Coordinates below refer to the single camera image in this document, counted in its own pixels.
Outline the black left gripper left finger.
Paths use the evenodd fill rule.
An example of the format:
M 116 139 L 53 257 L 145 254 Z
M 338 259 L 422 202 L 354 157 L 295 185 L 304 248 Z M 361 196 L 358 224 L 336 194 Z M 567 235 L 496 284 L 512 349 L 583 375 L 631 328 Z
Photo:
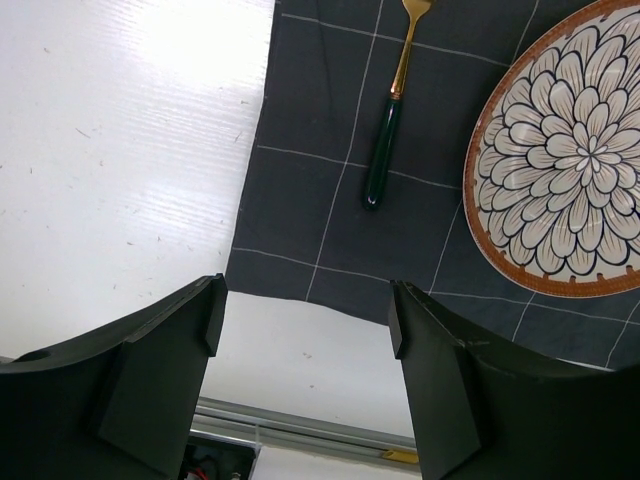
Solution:
M 225 315 L 222 275 L 1 367 L 5 479 L 174 479 Z

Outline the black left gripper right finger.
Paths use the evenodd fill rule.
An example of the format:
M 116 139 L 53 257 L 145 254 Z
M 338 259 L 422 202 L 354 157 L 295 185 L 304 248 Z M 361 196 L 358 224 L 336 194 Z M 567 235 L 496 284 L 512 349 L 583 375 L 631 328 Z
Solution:
M 389 329 L 425 479 L 635 479 L 639 369 L 513 343 L 392 283 Z

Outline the patterned round plate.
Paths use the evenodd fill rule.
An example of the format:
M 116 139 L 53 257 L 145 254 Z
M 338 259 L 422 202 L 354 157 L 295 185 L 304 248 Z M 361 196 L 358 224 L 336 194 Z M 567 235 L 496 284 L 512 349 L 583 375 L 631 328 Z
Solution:
M 594 298 L 639 285 L 639 5 L 596 1 L 509 68 L 467 150 L 475 244 L 512 282 Z

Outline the dark checked cloth napkin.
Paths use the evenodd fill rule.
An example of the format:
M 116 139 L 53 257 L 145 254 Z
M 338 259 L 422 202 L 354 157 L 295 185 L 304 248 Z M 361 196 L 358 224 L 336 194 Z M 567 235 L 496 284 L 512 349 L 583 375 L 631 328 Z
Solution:
M 639 360 L 639 294 L 535 294 L 497 272 L 461 204 L 473 126 L 511 63 L 577 1 L 439 1 L 419 23 L 381 207 L 361 203 L 402 50 L 398 1 L 280 1 L 226 278 L 385 323 L 394 280 L 542 354 Z

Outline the gold fork green handle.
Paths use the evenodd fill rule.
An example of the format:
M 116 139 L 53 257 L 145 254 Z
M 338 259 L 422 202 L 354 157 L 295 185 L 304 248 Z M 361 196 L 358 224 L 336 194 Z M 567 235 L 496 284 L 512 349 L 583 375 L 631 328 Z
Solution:
M 420 19 L 433 8 L 435 1 L 403 0 L 402 4 L 409 24 L 363 186 L 362 205 L 368 211 L 378 209 L 384 197 L 415 30 Z

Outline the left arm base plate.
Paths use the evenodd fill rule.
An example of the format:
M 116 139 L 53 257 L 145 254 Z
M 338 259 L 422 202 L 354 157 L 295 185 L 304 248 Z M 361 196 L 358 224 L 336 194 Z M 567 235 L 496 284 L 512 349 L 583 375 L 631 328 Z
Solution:
M 190 435 L 178 479 L 248 480 L 257 457 L 251 445 Z

